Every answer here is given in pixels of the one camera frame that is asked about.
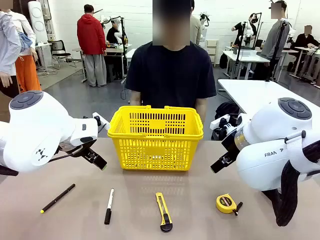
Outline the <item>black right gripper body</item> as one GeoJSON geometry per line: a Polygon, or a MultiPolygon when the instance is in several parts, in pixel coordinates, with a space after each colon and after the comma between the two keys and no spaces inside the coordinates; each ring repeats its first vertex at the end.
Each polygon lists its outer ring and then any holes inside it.
{"type": "Polygon", "coordinates": [[[240,152],[240,150],[238,149],[235,143],[236,133],[237,133],[236,131],[231,132],[221,142],[221,144],[227,150],[227,152],[223,155],[223,158],[227,159],[228,161],[235,161],[240,152]]]}

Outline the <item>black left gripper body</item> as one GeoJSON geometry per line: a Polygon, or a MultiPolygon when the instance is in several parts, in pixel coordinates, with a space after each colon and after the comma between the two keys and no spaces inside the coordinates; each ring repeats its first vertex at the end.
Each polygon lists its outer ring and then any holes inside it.
{"type": "Polygon", "coordinates": [[[66,153],[65,157],[94,157],[96,153],[91,146],[97,140],[91,140],[79,146],[73,146],[70,143],[62,142],[59,144],[59,151],[66,153]]]}

